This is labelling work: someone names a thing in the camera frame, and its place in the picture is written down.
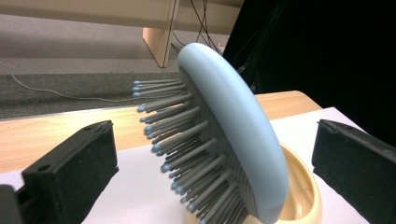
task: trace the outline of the light blue hairbrush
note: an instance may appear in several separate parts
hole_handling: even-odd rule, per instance
[[[287,163],[255,96],[213,49],[189,44],[178,55],[180,78],[136,81],[144,134],[171,189],[201,223],[242,223],[248,215],[278,221],[289,193]]]

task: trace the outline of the gray carpet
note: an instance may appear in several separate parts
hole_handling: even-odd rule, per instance
[[[48,89],[77,98],[103,98],[111,101],[132,99],[135,80],[168,79],[178,73],[153,74],[52,74],[18,75],[21,83],[35,89]],[[12,76],[0,75],[0,119],[36,116],[85,109],[139,105],[140,99],[113,103],[101,100],[76,100],[47,91],[30,91]]]
[[[29,87],[74,97],[129,99],[136,79],[178,73],[177,50],[171,49],[168,66],[161,68],[142,34],[142,27],[0,15],[0,119],[142,103],[72,100],[29,91],[9,75]],[[197,37],[196,32],[175,31],[172,43],[178,49],[205,43]],[[222,46],[228,40],[225,35],[211,38]]]

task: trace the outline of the black foam block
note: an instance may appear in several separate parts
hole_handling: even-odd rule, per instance
[[[86,126],[22,171],[19,198],[26,198],[26,223],[84,220],[119,170],[112,126],[110,120]],[[35,205],[24,209],[28,203]]]
[[[396,223],[396,148],[368,133],[321,119],[314,173],[370,223]]]

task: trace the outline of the wooden table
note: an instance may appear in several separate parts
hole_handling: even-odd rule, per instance
[[[268,119],[281,119],[320,110],[321,107],[300,91],[258,94]],[[143,135],[145,124],[135,106],[83,110],[0,121],[0,173],[24,169],[81,128],[113,122],[117,150],[150,144]]]

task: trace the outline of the foam pad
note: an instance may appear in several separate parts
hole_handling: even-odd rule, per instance
[[[318,124],[314,173],[370,223],[396,223],[396,148],[343,123]]]

